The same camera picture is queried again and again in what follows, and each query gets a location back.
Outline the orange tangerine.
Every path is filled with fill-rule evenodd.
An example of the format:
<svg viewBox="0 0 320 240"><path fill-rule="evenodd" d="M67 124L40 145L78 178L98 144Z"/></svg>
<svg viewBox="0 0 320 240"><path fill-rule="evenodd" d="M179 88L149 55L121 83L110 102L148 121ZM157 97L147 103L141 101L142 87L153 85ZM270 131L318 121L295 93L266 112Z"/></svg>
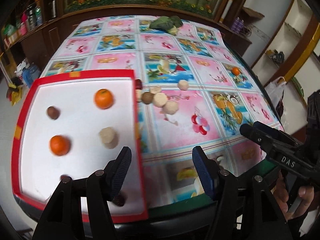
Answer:
<svg viewBox="0 0 320 240"><path fill-rule="evenodd" d="M234 76L238 76L241 74L240 69L238 67L233 67L231 72Z"/></svg>

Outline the beige sugarcane chunk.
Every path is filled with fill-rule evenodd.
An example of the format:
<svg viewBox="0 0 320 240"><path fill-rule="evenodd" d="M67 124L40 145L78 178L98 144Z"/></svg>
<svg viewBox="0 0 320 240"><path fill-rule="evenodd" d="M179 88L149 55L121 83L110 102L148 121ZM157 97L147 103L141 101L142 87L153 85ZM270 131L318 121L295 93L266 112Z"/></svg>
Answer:
<svg viewBox="0 0 320 240"><path fill-rule="evenodd" d="M169 100L163 106L162 111L165 114L174 115L179 110L179 104L176 101Z"/></svg>
<svg viewBox="0 0 320 240"><path fill-rule="evenodd" d="M106 148L113 149L118 145L118 133L113 127L103 128L99 132L99 137Z"/></svg>

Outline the dark red date on tray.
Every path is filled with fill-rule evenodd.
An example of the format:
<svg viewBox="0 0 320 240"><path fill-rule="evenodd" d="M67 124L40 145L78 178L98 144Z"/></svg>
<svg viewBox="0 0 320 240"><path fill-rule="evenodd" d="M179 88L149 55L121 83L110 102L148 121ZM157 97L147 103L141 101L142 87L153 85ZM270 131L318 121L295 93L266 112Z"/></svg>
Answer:
<svg viewBox="0 0 320 240"><path fill-rule="evenodd" d="M126 203L125 194L120 191L119 194L113 198L112 203L118 207L124 206Z"/></svg>

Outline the beige sugarcane chunk on tray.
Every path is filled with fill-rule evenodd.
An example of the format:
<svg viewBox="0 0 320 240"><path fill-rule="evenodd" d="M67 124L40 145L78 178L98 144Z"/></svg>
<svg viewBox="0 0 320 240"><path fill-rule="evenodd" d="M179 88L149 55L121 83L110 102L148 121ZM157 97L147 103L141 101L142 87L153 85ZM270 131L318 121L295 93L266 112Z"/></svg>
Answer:
<svg viewBox="0 0 320 240"><path fill-rule="evenodd" d="M113 127L103 128L99 132L99 137L106 148L113 149L118 145L118 133Z"/></svg>

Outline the white plastic bag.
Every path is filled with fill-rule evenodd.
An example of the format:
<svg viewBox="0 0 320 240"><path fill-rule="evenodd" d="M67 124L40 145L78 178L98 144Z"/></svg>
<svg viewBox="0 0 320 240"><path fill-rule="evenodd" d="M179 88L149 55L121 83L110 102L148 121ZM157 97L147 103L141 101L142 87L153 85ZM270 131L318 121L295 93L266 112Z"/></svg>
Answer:
<svg viewBox="0 0 320 240"><path fill-rule="evenodd" d="M265 90L272 102L273 107L276 109L277 114L281 118L284 112L284 90L286 86L286 81L284 77L278 77L275 80L271 81L266 87Z"/></svg>

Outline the dark date at tray bottom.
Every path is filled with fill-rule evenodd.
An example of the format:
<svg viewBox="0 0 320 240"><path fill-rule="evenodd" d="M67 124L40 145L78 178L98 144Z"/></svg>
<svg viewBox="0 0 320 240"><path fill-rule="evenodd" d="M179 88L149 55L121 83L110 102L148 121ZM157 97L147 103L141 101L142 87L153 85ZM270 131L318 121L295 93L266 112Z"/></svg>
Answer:
<svg viewBox="0 0 320 240"><path fill-rule="evenodd" d="M69 175L63 174L63 175L60 176L60 180L63 180L66 177L69 177Z"/></svg>

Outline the orange tangerine lower tray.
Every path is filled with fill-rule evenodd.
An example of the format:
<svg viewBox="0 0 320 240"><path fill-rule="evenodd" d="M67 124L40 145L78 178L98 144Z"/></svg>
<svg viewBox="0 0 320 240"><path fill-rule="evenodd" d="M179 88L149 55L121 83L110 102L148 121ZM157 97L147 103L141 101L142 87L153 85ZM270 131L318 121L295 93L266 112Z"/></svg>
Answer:
<svg viewBox="0 0 320 240"><path fill-rule="evenodd" d="M71 142L63 135L55 135L50 139L49 147L54 155L63 156L69 152Z"/></svg>

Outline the orange tangerine tray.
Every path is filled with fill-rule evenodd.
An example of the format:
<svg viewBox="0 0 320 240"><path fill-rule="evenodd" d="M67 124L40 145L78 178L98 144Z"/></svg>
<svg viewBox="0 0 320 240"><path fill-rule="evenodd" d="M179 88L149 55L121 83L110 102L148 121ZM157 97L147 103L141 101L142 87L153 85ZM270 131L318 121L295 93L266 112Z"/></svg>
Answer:
<svg viewBox="0 0 320 240"><path fill-rule="evenodd" d="M113 105L114 97L110 90L103 88L95 93L94 102L99 109L108 109Z"/></svg>
<svg viewBox="0 0 320 240"><path fill-rule="evenodd" d="M71 142L63 135L55 135L50 139L49 147L54 155L63 156L69 152Z"/></svg>

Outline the red-rimmed white tray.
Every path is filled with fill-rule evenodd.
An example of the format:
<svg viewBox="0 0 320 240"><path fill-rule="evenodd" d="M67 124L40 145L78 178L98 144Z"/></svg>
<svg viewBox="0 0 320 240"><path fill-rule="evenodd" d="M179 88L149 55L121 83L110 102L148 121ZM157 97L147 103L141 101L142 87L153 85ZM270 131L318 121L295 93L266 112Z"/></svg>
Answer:
<svg viewBox="0 0 320 240"><path fill-rule="evenodd" d="M108 109L99 109L94 102L95 93L103 88L114 97ZM47 115L50 106L60 110L58 119ZM118 145L113 149L106 148L99 137L106 127L118 133ZM66 155L51 152L49 142L55 135L70 140ZM17 204L31 219L39 220L61 175L86 178L115 159L124 146L131 149L132 160L121 188L125 205L109 205L115 223L148 217L134 71L84 70L35 80L21 108L12 143L11 185Z"/></svg>

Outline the colourful fruit-print tablecloth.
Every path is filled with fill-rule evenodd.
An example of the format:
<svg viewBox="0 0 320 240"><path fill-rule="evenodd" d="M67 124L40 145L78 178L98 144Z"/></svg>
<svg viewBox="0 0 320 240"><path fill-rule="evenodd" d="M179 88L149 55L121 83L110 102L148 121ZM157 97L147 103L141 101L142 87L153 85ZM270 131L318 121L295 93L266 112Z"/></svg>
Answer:
<svg viewBox="0 0 320 240"><path fill-rule="evenodd" d="M203 193L191 159L200 145L240 176L265 153L240 135L243 124L282 129L247 68L212 27L183 21L150 28L154 16L90 19L61 43L43 76L95 69L131 69L136 77L147 204L166 206Z"/></svg>

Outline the orange tangerine upper tray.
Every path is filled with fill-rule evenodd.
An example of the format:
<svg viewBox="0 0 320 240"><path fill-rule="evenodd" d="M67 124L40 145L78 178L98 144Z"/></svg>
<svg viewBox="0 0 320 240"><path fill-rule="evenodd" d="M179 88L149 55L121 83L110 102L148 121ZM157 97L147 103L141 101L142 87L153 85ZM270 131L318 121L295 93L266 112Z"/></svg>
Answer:
<svg viewBox="0 0 320 240"><path fill-rule="evenodd" d="M110 90L103 88L95 93L94 102L99 109L108 109L113 105L114 97Z"/></svg>

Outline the brown round fruit on cloth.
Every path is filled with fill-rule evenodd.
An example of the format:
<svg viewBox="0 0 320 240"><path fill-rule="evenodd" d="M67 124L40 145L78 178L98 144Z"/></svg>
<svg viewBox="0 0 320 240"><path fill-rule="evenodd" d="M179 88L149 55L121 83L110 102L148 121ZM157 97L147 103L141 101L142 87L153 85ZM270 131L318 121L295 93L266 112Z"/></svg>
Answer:
<svg viewBox="0 0 320 240"><path fill-rule="evenodd" d="M141 96L141 101L144 104L148 105L152 103L153 97L154 97L154 94L152 94L151 92L144 92Z"/></svg>

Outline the beige chunk far on cloth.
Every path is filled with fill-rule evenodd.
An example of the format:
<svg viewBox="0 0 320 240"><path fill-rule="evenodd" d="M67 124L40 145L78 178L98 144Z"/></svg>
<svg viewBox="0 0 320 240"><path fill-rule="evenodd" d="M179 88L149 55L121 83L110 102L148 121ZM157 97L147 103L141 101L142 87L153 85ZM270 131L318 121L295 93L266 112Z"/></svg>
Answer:
<svg viewBox="0 0 320 240"><path fill-rule="evenodd" d="M180 90L188 90L189 82L187 80L180 80L177 86Z"/></svg>

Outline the beige chunk beside tray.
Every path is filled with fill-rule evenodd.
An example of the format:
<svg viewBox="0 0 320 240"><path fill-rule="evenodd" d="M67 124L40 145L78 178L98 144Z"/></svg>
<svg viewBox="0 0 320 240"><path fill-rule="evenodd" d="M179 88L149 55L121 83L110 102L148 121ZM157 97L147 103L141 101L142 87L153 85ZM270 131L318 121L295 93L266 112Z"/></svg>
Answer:
<svg viewBox="0 0 320 240"><path fill-rule="evenodd" d="M141 102L142 101L142 90L141 89L137 89L136 90L136 101L137 102Z"/></svg>

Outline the beige octagonal chunk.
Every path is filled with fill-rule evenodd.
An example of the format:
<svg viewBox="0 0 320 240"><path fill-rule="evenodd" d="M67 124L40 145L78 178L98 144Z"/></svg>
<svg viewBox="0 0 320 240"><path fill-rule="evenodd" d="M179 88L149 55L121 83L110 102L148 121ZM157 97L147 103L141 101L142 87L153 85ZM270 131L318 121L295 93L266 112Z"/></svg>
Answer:
<svg viewBox="0 0 320 240"><path fill-rule="evenodd" d="M153 97L153 105L158 107L158 108L162 108L168 101L168 97L166 96L166 94L160 92L154 95Z"/></svg>

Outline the brown round fruit on tray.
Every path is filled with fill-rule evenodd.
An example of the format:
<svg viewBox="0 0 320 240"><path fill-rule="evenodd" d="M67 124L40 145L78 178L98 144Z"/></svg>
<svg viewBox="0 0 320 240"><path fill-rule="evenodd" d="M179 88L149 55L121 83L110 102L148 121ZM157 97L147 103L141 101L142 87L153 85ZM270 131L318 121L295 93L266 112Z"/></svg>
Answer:
<svg viewBox="0 0 320 240"><path fill-rule="evenodd" d="M47 115L53 119L53 120L56 120L59 118L60 116L60 110L57 109L56 107L54 106L50 106L47 108Z"/></svg>

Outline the dark red date by tray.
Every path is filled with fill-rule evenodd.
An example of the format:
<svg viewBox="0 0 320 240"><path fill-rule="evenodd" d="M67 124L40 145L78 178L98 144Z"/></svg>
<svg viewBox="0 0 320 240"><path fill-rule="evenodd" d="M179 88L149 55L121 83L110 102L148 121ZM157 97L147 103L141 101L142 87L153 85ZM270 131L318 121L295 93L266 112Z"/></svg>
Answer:
<svg viewBox="0 0 320 240"><path fill-rule="evenodd" d="M140 79L135 79L135 89L142 90L143 89L143 84Z"/></svg>

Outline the beige chunk behind brown fruit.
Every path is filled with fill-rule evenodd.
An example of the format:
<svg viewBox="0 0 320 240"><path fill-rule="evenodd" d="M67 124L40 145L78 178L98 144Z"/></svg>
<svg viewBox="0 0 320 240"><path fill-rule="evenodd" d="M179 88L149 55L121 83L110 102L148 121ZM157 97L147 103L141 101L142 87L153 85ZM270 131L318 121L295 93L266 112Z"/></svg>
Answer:
<svg viewBox="0 0 320 240"><path fill-rule="evenodd" d="M153 95L157 94L157 93L160 93L162 91L161 87L160 86L152 86L150 87L149 89L149 92Z"/></svg>

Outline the purple bottles on cabinet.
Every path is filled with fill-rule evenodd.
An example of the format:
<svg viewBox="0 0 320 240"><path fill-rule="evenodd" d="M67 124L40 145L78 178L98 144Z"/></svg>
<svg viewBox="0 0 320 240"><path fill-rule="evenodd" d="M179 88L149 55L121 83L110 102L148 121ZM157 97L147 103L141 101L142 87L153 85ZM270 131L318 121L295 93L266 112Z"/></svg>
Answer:
<svg viewBox="0 0 320 240"><path fill-rule="evenodd" d="M240 31L243 29L243 27L244 27L244 21L241 20L239 17L237 17L231 26L231 30L239 34Z"/></svg>

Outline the blue water bottle on floor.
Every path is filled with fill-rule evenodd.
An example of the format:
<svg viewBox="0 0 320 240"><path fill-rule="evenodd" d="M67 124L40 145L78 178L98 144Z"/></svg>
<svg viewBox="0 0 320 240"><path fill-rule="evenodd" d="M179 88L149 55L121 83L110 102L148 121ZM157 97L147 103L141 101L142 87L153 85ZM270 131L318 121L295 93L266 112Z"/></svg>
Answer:
<svg viewBox="0 0 320 240"><path fill-rule="evenodd" d="M28 88L32 86L34 81L38 79L41 72L37 65L31 64L29 67L25 67L22 70L22 78Z"/></svg>

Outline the green leafy vegetable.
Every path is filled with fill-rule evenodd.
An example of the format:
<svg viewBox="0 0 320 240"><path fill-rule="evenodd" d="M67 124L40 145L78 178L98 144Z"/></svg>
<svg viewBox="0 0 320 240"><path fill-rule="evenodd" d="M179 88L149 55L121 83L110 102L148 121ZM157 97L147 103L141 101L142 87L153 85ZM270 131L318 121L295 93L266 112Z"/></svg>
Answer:
<svg viewBox="0 0 320 240"><path fill-rule="evenodd" d="M161 16L152 21L149 25L150 29L161 30L176 36L180 27L183 26L182 20L178 16Z"/></svg>

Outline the dark wooden side cabinet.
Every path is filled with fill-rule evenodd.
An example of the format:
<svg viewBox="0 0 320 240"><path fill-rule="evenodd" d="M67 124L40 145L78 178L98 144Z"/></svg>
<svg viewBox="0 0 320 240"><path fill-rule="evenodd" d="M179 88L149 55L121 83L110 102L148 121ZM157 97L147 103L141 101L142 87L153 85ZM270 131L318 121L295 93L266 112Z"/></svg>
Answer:
<svg viewBox="0 0 320 240"><path fill-rule="evenodd" d="M64 15L63 0L39 0L43 23L23 36L19 36L10 46L1 42L2 60L8 63L9 75L13 74L13 66L23 59L36 64L44 70L62 41L61 18Z"/></svg>

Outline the wooden wall shelf unit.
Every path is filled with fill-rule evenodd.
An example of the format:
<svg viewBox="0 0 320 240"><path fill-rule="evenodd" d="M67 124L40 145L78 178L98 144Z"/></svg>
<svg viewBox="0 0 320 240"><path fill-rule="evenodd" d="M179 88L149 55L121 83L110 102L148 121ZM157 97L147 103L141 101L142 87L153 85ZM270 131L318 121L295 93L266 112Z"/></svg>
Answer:
<svg viewBox="0 0 320 240"><path fill-rule="evenodd" d="M295 75L312 55L318 41L319 20L305 0L292 0L276 34L252 70L264 86L282 76L306 107L302 83Z"/></svg>

